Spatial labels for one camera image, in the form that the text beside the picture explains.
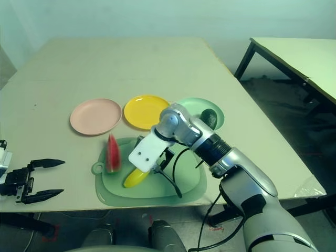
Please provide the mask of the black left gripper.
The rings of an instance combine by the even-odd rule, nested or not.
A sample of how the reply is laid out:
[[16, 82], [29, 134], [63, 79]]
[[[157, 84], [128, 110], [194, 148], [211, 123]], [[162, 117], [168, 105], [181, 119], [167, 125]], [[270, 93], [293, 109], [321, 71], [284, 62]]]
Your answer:
[[32, 204], [46, 201], [64, 189], [39, 191], [34, 195], [32, 192], [34, 179], [30, 177], [31, 170], [38, 167], [50, 168], [64, 164], [65, 161], [57, 159], [32, 160], [27, 167], [4, 173], [1, 177], [1, 196], [14, 196], [16, 203]]

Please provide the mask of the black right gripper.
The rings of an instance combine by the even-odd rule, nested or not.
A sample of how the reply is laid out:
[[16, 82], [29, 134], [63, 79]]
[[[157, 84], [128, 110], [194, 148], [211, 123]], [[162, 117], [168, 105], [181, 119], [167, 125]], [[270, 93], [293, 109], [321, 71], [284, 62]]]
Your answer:
[[159, 159], [157, 160], [157, 168], [156, 171], [163, 171], [170, 163], [172, 158], [174, 157], [174, 152], [171, 151], [169, 148], [166, 148], [163, 153], [159, 156]]

